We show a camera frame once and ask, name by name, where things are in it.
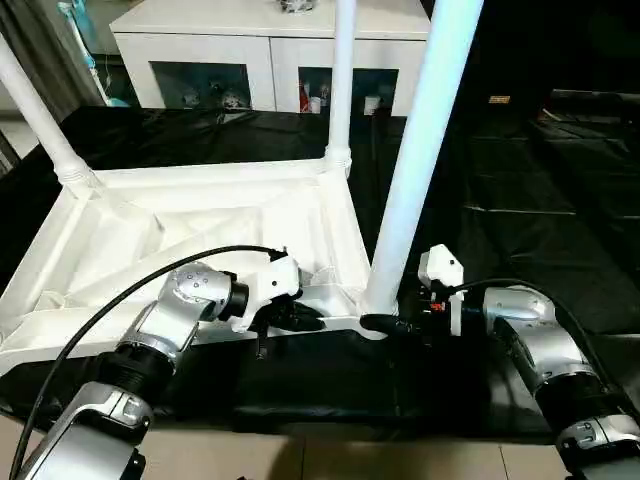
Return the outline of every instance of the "floor tile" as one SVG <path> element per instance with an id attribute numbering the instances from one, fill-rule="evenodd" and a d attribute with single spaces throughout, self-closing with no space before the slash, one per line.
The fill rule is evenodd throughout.
<path id="1" fill-rule="evenodd" d="M 9 477 L 11 462 L 13 460 L 13 454 L 16 451 L 16 446 L 18 445 L 20 432 L 22 432 L 22 424 L 0 416 L 0 478 Z M 29 453 L 31 453 L 36 445 L 40 443 L 41 439 L 42 435 L 38 432 L 34 432 L 31 435 L 25 459 L 29 456 Z"/>
<path id="2" fill-rule="evenodd" d="M 38 137 L 22 118 L 0 118 L 0 130 L 7 137 L 20 158 L 24 158 L 38 145 Z"/>
<path id="3" fill-rule="evenodd" d="M 569 474 L 553 446 L 502 445 L 509 480 L 564 480 Z"/>
<path id="4" fill-rule="evenodd" d="M 300 480 L 303 440 L 211 430 L 153 431 L 145 480 Z"/>
<path id="5" fill-rule="evenodd" d="M 506 480 L 492 443 L 319 442 L 308 440 L 303 480 Z"/>

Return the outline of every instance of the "white tube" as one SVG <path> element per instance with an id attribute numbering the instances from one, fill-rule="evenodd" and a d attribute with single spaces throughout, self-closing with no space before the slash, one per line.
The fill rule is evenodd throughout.
<path id="1" fill-rule="evenodd" d="M 325 152 L 325 159 L 330 167 L 345 167 L 347 171 L 351 165 L 349 123 L 351 121 L 356 7 L 356 0 L 336 0 L 329 144 Z"/>
<path id="2" fill-rule="evenodd" d="M 2 34 L 0 65 L 0 81 L 49 154 L 60 183 L 95 185 L 97 179 L 92 170 L 69 145 Z"/>
<path id="3" fill-rule="evenodd" d="M 397 313 L 398 286 L 481 10 L 482 0 L 438 0 L 434 7 L 371 275 L 360 304 L 365 313 Z"/>

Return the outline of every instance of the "black cable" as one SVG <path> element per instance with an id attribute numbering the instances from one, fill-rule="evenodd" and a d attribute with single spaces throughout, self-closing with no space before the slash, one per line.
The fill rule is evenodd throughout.
<path id="1" fill-rule="evenodd" d="M 536 290 L 540 292 L 542 295 L 547 297 L 551 303 L 553 303 L 558 309 L 560 309 L 564 315 L 570 320 L 572 327 L 575 329 L 575 332 L 580 336 L 580 342 L 585 350 L 585 353 L 589 357 L 589 360 L 592 362 L 596 372 L 603 380 L 605 385 L 609 388 L 615 387 L 618 390 L 618 393 L 624 395 L 625 400 L 630 404 L 630 400 L 626 397 L 624 390 L 618 385 L 617 382 L 611 378 L 611 376 L 607 373 L 602 362 L 600 361 L 600 357 L 595 351 L 593 344 L 591 343 L 591 339 L 587 334 L 586 330 L 580 324 L 576 316 L 569 310 L 564 302 L 562 302 L 559 298 L 551 294 L 547 289 L 536 285 L 535 283 L 527 282 L 526 280 L 521 280 L 519 278 L 486 278 L 483 280 L 475 280 L 472 282 L 463 283 L 461 285 L 457 285 L 455 287 L 446 287 L 443 290 L 443 293 L 447 296 L 453 295 L 456 292 L 460 292 L 462 290 L 472 290 L 474 288 L 479 287 L 509 287 L 521 285 L 523 287 L 531 288 L 532 290 Z"/>
<path id="2" fill-rule="evenodd" d="M 96 312 L 96 314 L 93 317 L 91 317 L 89 321 L 87 321 L 87 323 L 85 323 L 75 333 L 73 337 L 71 337 L 71 339 L 67 342 L 67 344 L 62 348 L 62 350 L 58 354 L 58 357 L 56 358 L 55 362 L 53 362 L 51 370 L 49 371 L 47 378 L 42 384 L 42 387 L 40 387 L 38 396 L 36 397 L 35 402 L 33 403 L 33 407 L 31 408 L 31 413 L 29 414 L 29 418 L 27 419 L 27 422 L 25 423 L 24 428 L 22 429 L 22 434 L 20 435 L 20 440 L 18 441 L 18 446 L 16 447 L 16 453 L 13 456 L 13 462 L 11 464 L 11 473 L 9 474 L 9 480 L 15 480 L 18 476 L 18 473 L 20 473 L 20 469 L 22 468 L 22 462 L 24 460 L 24 455 L 27 450 L 27 445 L 29 443 L 29 437 L 31 436 L 31 432 L 33 431 L 33 428 L 36 423 L 38 412 L 40 410 L 42 402 L 44 401 L 44 396 L 47 393 L 47 389 L 49 388 L 49 385 L 51 384 L 53 377 L 55 376 L 56 372 L 62 365 L 62 362 L 69 356 L 71 351 L 82 339 L 82 337 L 84 337 L 86 333 L 96 323 L 98 323 L 98 321 L 102 317 L 104 317 L 116 305 L 118 305 L 120 302 L 122 302 L 125 298 L 127 298 L 136 290 L 138 290 L 140 287 L 164 275 L 165 273 L 169 273 L 170 271 L 175 270 L 176 268 L 179 268 L 183 265 L 186 265 L 187 263 L 191 263 L 201 258 L 210 257 L 212 255 L 218 255 L 221 253 L 239 252 L 239 251 L 261 252 L 261 253 L 267 253 L 269 255 L 282 255 L 282 252 L 280 252 L 279 250 L 275 250 L 273 248 L 268 248 L 268 247 L 255 246 L 255 245 L 234 245 L 229 247 L 219 247 L 219 248 L 212 248 L 210 250 L 205 250 L 203 252 L 196 253 L 194 255 L 190 255 L 176 262 L 170 263 L 169 265 L 166 265 L 156 270 L 155 272 L 147 275 L 142 280 L 138 280 L 136 283 L 131 285 L 129 288 L 124 290 L 117 297 L 115 297 L 113 300 L 107 303 L 104 307 L 98 310 L 98 312 Z"/>

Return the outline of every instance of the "table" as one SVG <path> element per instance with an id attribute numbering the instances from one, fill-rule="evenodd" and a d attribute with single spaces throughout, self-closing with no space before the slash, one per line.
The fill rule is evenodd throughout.
<path id="1" fill-rule="evenodd" d="M 371 257 L 404 121 L 354 117 L 349 185 Z M 82 108 L 63 123 L 96 169 L 254 159 L 314 158 L 328 132 L 323 116 L 251 113 L 229 124 L 217 112 Z M 631 127 L 523 122 L 485 116 L 450 125 L 407 266 L 444 242 L 466 278 L 519 276 L 563 299 L 605 366 L 640 408 L 640 148 Z M 0 285 L 59 192 L 41 147 L 0 181 L 7 206 Z M 10 209 L 19 199 L 20 209 Z M 185 355 L 158 406 L 165 424 L 291 432 L 304 423 L 361 425 L 373 438 L 447 433 L 547 441 L 548 429 L 504 352 L 490 339 L 451 339 L 435 349 L 355 333 L 199 346 Z M 48 365 L 0 379 L 5 414 L 24 417 Z M 69 360 L 40 426 L 47 428 L 90 359 Z"/>

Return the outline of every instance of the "curtain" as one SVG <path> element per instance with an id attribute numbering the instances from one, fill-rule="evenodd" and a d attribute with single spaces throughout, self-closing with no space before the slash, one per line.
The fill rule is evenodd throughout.
<path id="1" fill-rule="evenodd" d="M 78 72 L 39 1 L 0 0 L 0 32 L 49 111 L 61 121 L 81 105 L 102 102 Z"/>

